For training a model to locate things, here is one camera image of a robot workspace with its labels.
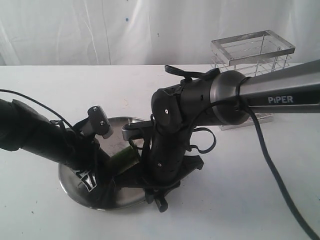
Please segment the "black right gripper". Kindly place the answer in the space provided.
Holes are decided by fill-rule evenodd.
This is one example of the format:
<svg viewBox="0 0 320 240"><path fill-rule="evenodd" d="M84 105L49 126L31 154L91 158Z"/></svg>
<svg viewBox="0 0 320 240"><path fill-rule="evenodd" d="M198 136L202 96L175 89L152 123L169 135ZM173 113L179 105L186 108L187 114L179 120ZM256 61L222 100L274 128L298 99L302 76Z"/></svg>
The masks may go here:
<svg viewBox="0 0 320 240"><path fill-rule="evenodd" d="M199 155L174 154L156 161L148 160L141 172L128 169L114 178L118 188L140 188L145 190L145 198L152 203L158 195L168 194L180 186L180 181L194 170L201 170L204 162Z"/></svg>

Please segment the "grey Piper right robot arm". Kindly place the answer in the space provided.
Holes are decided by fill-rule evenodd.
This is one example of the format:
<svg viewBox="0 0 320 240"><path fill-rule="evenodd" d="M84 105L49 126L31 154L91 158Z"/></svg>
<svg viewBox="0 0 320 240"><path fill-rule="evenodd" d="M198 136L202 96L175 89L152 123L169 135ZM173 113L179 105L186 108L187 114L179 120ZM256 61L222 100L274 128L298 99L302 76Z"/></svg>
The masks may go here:
<svg viewBox="0 0 320 240"><path fill-rule="evenodd" d="M158 89L151 98L151 120L126 125L122 134L143 139L139 162L114 179L117 188L140 188L148 200L162 201L180 181L204 163L188 156L192 133L207 126L235 126L253 113L318 113L320 62L246 77L229 70L187 72L166 66L182 77L173 86Z"/></svg>

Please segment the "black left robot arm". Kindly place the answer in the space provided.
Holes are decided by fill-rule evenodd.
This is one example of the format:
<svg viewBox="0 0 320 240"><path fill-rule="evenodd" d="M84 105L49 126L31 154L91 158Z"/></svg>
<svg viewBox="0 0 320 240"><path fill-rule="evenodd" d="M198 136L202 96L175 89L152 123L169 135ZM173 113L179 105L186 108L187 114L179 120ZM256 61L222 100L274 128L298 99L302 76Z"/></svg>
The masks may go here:
<svg viewBox="0 0 320 240"><path fill-rule="evenodd" d="M104 139L113 133L100 106L87 111L88 117L66 128L62 121L50 121L25 103L0 101L0 147L19 149L67 166L75 171L93 171L97 183L107 186L113 179L108 167L110 156L96 135Z"/></svg>

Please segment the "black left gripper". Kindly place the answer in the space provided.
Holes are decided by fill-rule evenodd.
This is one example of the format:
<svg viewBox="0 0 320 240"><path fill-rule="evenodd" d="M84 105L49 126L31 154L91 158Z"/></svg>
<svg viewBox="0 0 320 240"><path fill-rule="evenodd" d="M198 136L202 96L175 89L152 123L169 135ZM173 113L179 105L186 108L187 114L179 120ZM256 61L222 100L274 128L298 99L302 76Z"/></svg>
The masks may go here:
<svg viewBox="0 0 320 240"><path fill-rule="evenodd" d="M59 163L76 170L76 176L89 193L97 187L96 176L98 180L112 178L111 158L101 149L96 139L98 132L92 127L90 120L83 119L73 128L66 128L60 121L59 128L62 133L62 153Z"/></svg>

